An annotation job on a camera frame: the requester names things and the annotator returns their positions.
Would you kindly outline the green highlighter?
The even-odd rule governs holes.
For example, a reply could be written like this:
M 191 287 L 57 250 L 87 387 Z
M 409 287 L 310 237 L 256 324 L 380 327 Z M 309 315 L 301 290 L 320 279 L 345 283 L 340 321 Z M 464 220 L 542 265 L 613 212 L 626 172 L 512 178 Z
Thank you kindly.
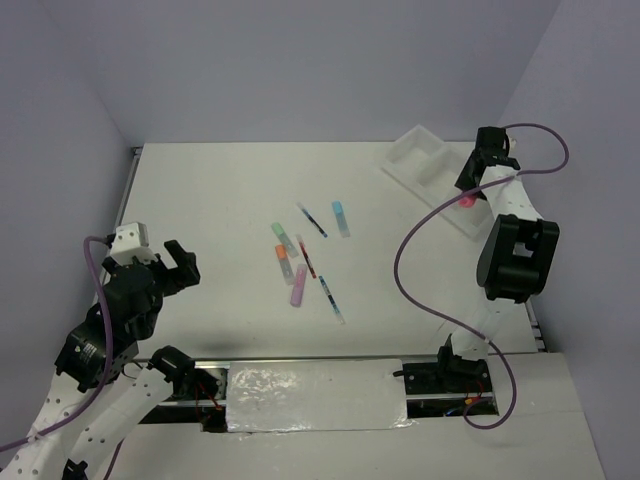
M 282 225 L 278 222 L 274 222 L 271 224 L 271 229 L 276 237 L 280 240 L 280 243 L 285 247 L 287 254 L 291 258 L 297 257 L 299 255 L 298 250 L 294 246 L 293 242 L 289 238 Z

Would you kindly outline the blue highlighter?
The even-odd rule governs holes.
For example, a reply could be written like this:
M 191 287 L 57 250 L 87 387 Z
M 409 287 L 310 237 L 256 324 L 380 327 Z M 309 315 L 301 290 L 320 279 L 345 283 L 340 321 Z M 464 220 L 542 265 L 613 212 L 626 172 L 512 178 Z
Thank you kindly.
M 347 220 L 346 220 L 344 208 L 343 208 L 341 202 L 340 201 L 333 201 L 332 202 L 332 210 L 333 210 L 334 216 L 336 218 L 336 222 L 337 222 L 337 226 L 338 226 L 338 230 L 339 230 L 340 235 L 343 238 L 348 238 L 350 236 L 350 230 L 349 230 L 348 223 L 347 223 Z

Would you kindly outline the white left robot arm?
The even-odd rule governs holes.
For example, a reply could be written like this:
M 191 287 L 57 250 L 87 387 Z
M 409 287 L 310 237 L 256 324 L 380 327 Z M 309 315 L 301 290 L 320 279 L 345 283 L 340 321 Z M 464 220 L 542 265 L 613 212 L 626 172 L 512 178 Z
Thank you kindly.
M 29 433 L 2 446 L 12 455 L 1 471 L 4 479 L 88 479 L 159 403 L 170 396 L 185 398 L 195 389 L 194 359 L 165 346 L 123 394 L 105 401 L 137 355 L 139 341 L 153 334 L 164 299 L 198 285 L 200 273 L 195 254 L 170 240 L 164 247 L 174 267 L 157 254 L 120 261 L 111 253 L 102 263 L 109 280 L 102 283 L 91 255 L 96 240 L 87 237 L 83 249 L 97 301 L 67 336 Z

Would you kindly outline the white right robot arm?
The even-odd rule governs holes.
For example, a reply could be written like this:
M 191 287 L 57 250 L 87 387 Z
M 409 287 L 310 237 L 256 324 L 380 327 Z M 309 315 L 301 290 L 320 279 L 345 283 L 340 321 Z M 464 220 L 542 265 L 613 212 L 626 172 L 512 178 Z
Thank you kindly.
M 455 187 L 465 194 L 459 204 L 485 202 L 493 225 L 480 253 L 476 283 L 483 291 L 476 311 L 449 340 L 465 360 L 484 359 L 489 342 L 518 306 L 544 289 L 559 240 L 557 223 L 545 220 L 532 205 L 517 177 L 505 128 L 478 129 L 474 149 Z

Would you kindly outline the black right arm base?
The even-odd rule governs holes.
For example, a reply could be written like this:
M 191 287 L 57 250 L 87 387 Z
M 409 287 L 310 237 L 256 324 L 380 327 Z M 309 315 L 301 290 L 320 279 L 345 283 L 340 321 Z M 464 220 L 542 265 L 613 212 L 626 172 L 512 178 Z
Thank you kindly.
M 469 416 L 498 413 L 486 361 L 463 359 L 449 345 L 435 360 L 403 362 L 393 376 L 404 381 L 411 419 L 459 417 L 476 403 Z

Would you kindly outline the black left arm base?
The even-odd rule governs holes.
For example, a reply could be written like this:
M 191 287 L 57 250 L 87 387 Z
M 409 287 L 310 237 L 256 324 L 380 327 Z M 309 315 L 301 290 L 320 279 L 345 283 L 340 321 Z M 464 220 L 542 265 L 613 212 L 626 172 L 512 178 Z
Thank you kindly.
M 171 385 L 172 392 L 144 421 L 197 423 L 204 432 L 227 431 L 227 368 L 199 367 L 194 359 L 172 346 L 157 350 L 147 366 L 159 368 Z

